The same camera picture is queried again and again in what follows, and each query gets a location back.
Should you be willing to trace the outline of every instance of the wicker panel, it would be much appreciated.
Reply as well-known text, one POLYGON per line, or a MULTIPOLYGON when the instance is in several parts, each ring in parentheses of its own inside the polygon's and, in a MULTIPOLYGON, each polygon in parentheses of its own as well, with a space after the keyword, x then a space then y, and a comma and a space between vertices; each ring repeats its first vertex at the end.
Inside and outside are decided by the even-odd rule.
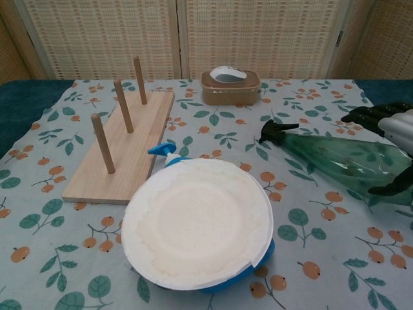
POLYGON ((339 5, 340 0, 188 0, 190 76, 233 65, 262 78, 321 77, 339 5))
POLYGON ((20 58, 1 16, 0 42, 0 85, 17 79, 30 79, 30 74, 20 58))
POLYGON ((342 28, 343 35, 335 50, 327 78, 343 79, 347 76, 350 60, 361 39, 373 2, 374 0, 352 0, 350 2, 346 21, 342 28))
POLYGON ((34 50, 13 0, 0 1, 0 11, 2 12, 2 17, 7 29, 9 30, 27 69, 30 71, 31 76, 36 79, 45 79, 46 72, 34 50))
POLYGON ((350 77, 413 78, 413 1, 376 1, 350 77))
POLYGON ((56 78, 174 78, 168 0, 25 0, 56 78))

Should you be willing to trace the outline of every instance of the white paper plate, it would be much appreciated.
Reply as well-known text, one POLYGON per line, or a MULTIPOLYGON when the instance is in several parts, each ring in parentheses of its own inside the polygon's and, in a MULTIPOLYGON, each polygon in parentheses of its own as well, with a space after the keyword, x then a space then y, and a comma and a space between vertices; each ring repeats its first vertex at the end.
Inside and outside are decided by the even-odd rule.
POLYGON ((248 173, 222 160, 185 160, 155 173, 134 194, 122 244, 146 279, 202 289, 257 265, 273 228, 271 204, 248 173))

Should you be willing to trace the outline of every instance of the peg board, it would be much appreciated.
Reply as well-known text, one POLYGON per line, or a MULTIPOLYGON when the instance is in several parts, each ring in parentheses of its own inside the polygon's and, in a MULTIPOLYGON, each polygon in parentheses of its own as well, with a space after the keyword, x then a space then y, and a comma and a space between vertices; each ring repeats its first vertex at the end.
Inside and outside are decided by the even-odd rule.
POLYGON ((108 174, 95 141, 66 187, 64 201, 126 205, 146 181, 155 160, 147 150, 161 141, 175 95, 147 92, 146 96, 148 103, 142 105, 139 92, 125 93, 134 132, 126 131, 119 105, 103 127, 115 173, 108 174))

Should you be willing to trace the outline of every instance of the table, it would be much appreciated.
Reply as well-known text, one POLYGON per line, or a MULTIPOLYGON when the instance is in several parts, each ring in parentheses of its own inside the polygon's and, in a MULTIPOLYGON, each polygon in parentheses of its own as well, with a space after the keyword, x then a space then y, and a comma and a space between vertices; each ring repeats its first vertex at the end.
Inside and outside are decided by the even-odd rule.
MULTIPOLYGON (((90 115, 106 121, 117 103, 112 81, 77 80, 0 160, 1 310, 411 309, 413 208, 372 205, 271 143, 257 144, 268 119, 299 122, 292 132, 301 134, 388 143, 340 122, 371 105, 353 81, 265 79, 252 107, 205 105, 198 81, 145 85, 176 93, 164 142, 182 156, 231 161, 262 184, 274 255, 214 295, 169 291, 137 274, 120 244, 123 206, 61 201, 94 141, 90 115)), ((157 158, 154 172, 163 166, 157 158)))

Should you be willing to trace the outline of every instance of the wooden peg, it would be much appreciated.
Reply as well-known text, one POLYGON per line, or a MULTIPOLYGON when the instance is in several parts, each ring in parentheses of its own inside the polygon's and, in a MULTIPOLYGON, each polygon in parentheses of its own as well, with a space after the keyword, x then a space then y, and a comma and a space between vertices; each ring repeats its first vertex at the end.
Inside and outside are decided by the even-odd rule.
POLYGON ((115 173, 115 166, 110 155, 105 132, 103 131, 101 116, 97 113, 93 113, 91 119, 96 134, 96 140, 99 144, 99 147, 101 148, 103 160, 105 161, 106 169, 108 170, 109 174, 115 173))
POLYGON ((139 86, 139 93, 141 95, 141 101, 143 105, 146 105, 147 100, 146 100, 146 93, 145 93, 145 85, 143 83, 141 61, 139 60, 139 56, 134 57, 134 65, 135 65, 137 85, 139 86))
POLYGON ((126 104, 125 93, 123 92, 121 80, 115 79, 114 85, 116 89, 117 100, 119 101, 119 105, 121 106, 123 120, 125 121, 126 125, 126 130, 128 131, 128 133, 131 133, 134 131, 134 126, 132 125, 132 121, 130 120, 129 109, 128 105, 126 104))

